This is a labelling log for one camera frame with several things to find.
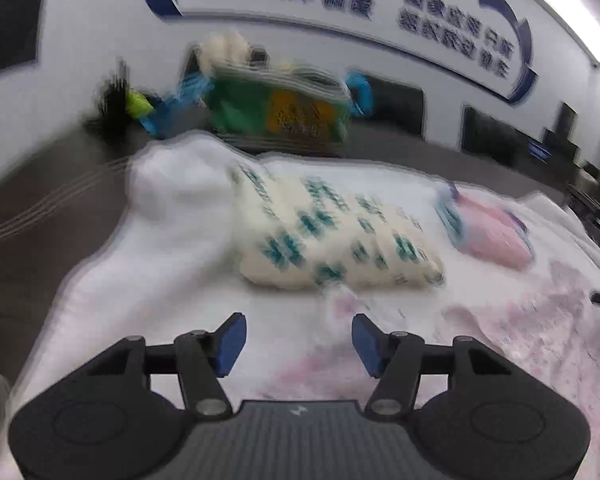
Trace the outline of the pink floral white garment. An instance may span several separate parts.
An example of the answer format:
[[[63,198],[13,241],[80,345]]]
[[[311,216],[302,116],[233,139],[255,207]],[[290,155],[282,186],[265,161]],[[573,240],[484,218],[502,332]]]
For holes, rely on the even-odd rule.
[[[350,289],[332,286],[318,311],[314,344],[307,356],[269,379],[270,399],[356,399],[365,402],[372,382],[351,344],[351,320],[370,307]],[[591,427],[591,444],[578,473],[600,479],[600,307],[592,304],[584,276],[553,261],[550,279],[518,304],[442,310],[434,341],[468,335],[576,404]]]

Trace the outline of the green zipper storage bag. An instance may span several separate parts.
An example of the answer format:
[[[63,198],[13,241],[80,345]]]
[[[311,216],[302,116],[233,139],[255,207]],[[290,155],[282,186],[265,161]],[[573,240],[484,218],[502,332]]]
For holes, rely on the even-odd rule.
[[[357,73],[342,79],[309,65],[218,64],[209,76],[186,77],[140,123],[154,138],[166,139],[193,107],[206,111],[209,131],[244,150],[338,153],[350,119],[373,113],[374,94]]]

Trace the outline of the white fluffy towel mat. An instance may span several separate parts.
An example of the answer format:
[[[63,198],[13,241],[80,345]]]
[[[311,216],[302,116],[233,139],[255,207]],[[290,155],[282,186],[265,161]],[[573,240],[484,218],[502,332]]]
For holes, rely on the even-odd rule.
[[[240,164],[272,174],[321,177],[342,192],[401,208],[417,220],[437,251],[444,282],[302,289],[251,283],[238,270],[234,240],[232,170]],[[516,271],[453,246],[434,209],[442,188],[439,177],[374,162],[252,158],[201,132],[151,144],[132,161],[129,205],[114,234],[58,289],[10,394],[7,414],[16,414],[54,380],[124,335],[163,342],[188,328],[208,327],[233,311],[247,315],[248,340],[226,381],[230,400],[279,400],[261,391],[282,368],[308,355],[324,292],[332,286],[350,289],[381,327],[414,330],[433,341],[434,322],[443,309],[518,304],[547,284],[553,261],[579,271],[590,293],[600,287],[600,248],[571,210],[540,192],[511,198],[460,184],[461,193],[503,207],[528,226],[534,263]]]

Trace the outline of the pink folded garment blue trim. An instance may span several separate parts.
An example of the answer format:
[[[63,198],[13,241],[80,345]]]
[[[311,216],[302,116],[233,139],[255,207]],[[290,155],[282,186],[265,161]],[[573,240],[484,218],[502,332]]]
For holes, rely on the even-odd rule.
[[[449,184],[437,194],[436,211],[459,252],[517,271],[534,263],[528,228],[509,210],[475,200]]]

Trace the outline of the cream green-flower folded garment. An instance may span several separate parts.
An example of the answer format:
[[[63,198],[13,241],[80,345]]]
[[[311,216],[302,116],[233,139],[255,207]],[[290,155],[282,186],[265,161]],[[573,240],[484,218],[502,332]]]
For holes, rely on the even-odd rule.
[[[233,168],[237,267],[253,284],[302,289],[439,286],[444,265],[417,220],[317,176]]]

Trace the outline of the black office chair right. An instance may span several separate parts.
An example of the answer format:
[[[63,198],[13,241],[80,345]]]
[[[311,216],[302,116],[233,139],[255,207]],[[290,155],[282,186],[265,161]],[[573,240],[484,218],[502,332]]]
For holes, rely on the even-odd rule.
[[[528,146],[529,137],[513,126],[465,106],[460,149],[488,158],[501,166],[513,167],[517,156]]]

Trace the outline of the black office chair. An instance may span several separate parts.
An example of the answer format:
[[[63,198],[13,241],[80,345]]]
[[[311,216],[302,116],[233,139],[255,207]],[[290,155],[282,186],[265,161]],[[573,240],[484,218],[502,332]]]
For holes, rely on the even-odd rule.
[[[425,93],[371,74],[352,72],[346,85],[351,95],[351,115],[366,122],[398,128],[411,136],[424,136]]]
[[[513,126],[465,106],[460,149],[488,158],[501,166],[513,167],[517,156],[528,146],[529,137]]]

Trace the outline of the black office chair left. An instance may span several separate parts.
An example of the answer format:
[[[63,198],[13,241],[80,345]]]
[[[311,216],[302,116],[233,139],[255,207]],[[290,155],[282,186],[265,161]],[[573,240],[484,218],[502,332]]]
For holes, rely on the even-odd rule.
[[[346,85],[351,95],[351,115],[366,122],[398,128],[411,136],[424,136],[425,93],[371,74],[352,72]]]

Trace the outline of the black yellow-green tool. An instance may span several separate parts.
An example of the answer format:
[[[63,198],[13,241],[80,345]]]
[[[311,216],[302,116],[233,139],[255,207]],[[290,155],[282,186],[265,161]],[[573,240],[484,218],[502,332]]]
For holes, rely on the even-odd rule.
[[[96,91],[94,112],[84,122],[86,131],[112,150],[122,150],[130,144],[131,132],[140,126],[128,109],[130,69],[123,58],[117,58],[116,68]]]

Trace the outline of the cream plush in bag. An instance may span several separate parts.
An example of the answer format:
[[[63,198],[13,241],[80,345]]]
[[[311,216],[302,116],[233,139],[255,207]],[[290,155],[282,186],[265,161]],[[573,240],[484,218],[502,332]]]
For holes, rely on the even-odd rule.
[[[217,65],[253,68],[252,44],[237,30],[227,34],[211,34],[198,47],[197,60],[201,73],[211,77]]]

